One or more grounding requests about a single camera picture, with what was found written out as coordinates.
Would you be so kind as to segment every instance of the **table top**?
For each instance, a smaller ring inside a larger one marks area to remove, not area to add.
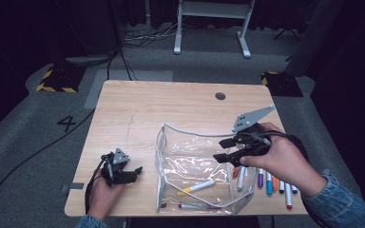
[[[217,93],[222,93],[225,99],[217,99]],[[121,148],[130,156],[125,171],[140,166],[144,170],[136,182],[126,186],[109,215],[179,216],[156,212],[158,171],[155,166],[155,144],[162,125],[166,123],[203,135],[231,134],[238,115],[273,104],[268,88],[263,85],[106,81],[73,180],[84,183],[84,188],[70,189],[66,214],[72,217],[85,214],[86,186],[101,156]],[[283,129],[277,110],[259,121],[264,122],[271,122]],[[250,203],[239,213],[299,214],[307,214],[300,194],[293,196],[293,209],[288,210],[283,195],[274,193],[268,197],[265,188],[257,188]]]

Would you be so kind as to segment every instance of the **white desk frame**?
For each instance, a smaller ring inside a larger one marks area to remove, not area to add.
[[[248,49],[247,43],[245,42],[244,36],[251,18],[251,13],[253,12],[254,3],[255,0],[249,0],[249,4],[190,2],[180,0],[174,54],[180,54],[182,52],[183,15],[189,15],[244,19],[242,30],[237,32],[237,36],[239,38],[244,57],[250,58],[251,53]]]

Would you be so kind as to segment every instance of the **transparent plastic bag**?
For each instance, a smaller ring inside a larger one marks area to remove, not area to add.
[[[237,215],[254,195],[256,169],[245,167],[242,188],[233,178],[234,166],[218,163],[214,154],[232,153],[219,141],[233,135],[200,135],[163,124],[156,141],[159,171],[157,211]]]

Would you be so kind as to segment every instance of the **person's left hand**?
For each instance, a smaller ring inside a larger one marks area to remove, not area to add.
[[[102,169],[97,172],[96,177],[99,177],[101,172]],[[103,221],[125,187],[126,184],[113,184],[109,187],[104,178],[96,179],[91,189],[87,214]]]

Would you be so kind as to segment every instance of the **hand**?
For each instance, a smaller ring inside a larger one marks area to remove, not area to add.
[[[262,123],[268,130],[283,132],[271,123]],[[245,156],[241,164],[263,168],[279,180],[293,184],[305,197],[318,194],[327,184],[325,180],[302,156],[298,148],[288,139],[271,136],[271,148],[263,156]]]
[[[97,172],[96,178],[101,175],[101,172],[102,169]],[[104,178],[96,179],[91,189],[90,208],[87,214],[104,220],[125,187],[126,184],[113,184],[109,187]]]

